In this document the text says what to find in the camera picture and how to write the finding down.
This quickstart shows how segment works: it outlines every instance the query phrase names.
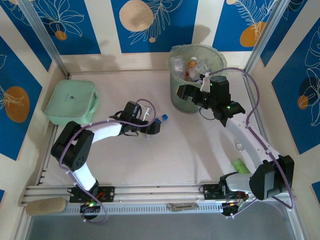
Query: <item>white floor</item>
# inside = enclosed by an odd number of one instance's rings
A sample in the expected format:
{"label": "white floor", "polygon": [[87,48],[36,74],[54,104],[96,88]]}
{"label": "white floor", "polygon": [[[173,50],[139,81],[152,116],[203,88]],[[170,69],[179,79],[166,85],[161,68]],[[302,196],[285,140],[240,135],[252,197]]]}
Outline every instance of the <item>white floor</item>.
{"label": "white floor", "polygon": [[[239,72],[229,72],[230,93],[247,113],[252,109],[246,87]],[[176,110],[170,100],[167,71],[122,71],[103,74],[73,75],[73,80],[95,83],[100,105],[92,122],[108,118],[123,110],[128,101],[150,100],[157,116],[168,115],[161,132],[151,139],[117,136],[92,145],[87,164],[100,184],[150,185],[218,181],[234,171],[231,162],[241,158],[253,169],[245,151],[235,148],[234,137],[218,120],[209,121],[198,113],[185,114]],[[210,111],[203,114],[212,117]],[[257,126],[254,116],[251,119]],[[59,127],[57,136],[63,128]],[[51,157],[44,185],[70,185],[73,182],[59,169]]]}

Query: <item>clear plastic bin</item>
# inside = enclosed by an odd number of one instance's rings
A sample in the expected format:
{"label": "clear plastic bin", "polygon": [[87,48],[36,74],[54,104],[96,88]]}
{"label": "clear plastic bin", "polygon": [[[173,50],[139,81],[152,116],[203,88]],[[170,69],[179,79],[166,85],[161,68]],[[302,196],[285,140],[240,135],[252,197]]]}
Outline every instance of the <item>clear plastic bin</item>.
{"label": "clear plastic bin", "polygon": [[211,72],[218,71],[227,67],[227,61],[225,56],[218,52],[211,46],[202,44],[190,44],[190,45],[179,45],[172,47],[170,51],[170,56],[167,61],[167,68],[170,71],[170,97],[173,106],[183,113],[193,114],[199,110],[199,106],[191,102],[189,98],[188,101],[182,100],[177,96],[178,87],[181,85],[189,84],[201,87],[201,83],[185,81],[182,79],[181,75],[175,72],[174,67],[171,63],[172,57],[182,56],[185,63],[189,62],[192,57],[196,57],[197,61],[200,63],[206,61],[207,66],[210,68]]}

